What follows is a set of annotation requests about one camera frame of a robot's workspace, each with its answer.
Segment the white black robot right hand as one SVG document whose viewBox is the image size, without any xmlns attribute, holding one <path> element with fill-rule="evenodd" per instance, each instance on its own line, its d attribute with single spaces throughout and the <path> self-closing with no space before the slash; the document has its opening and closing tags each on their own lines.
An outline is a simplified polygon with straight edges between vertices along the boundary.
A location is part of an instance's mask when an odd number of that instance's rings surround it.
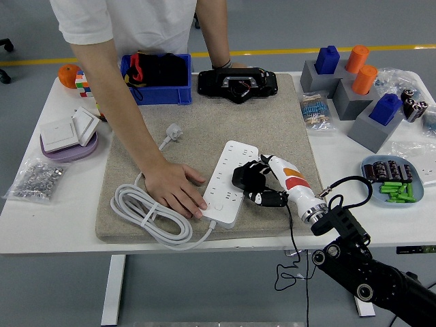
<svg viewBox="0 0 436 327">
<path fill-rule="evenodd" d="M 282 186 L 281 191 L 266 186 L 269 172 Z M 258 160 L 236 168 L 232 183 L 259 206 L 284 207 L 291 200 L 297 205 L 299 217 L 306 222 L 328 212 L 325 201 L 315 196 L 297 167 L 274 155 L 260 155 Z"/>
</svg>

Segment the person's right hand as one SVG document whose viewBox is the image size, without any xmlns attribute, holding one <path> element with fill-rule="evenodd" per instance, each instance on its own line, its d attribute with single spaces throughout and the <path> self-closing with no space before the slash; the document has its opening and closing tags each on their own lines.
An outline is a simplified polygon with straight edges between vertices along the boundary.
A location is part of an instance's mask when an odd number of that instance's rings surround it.
<svg viewBox="0 0 436 327">
<path fill-rule="evenodd" d="M 144 177 L 148 193 L 158 203 L 186 218 L 202 217 L 207 204 L 196 186 L 206 179 L 197 170 L 163 160 L 157 167 L 148 169 Z"/>
</svg>

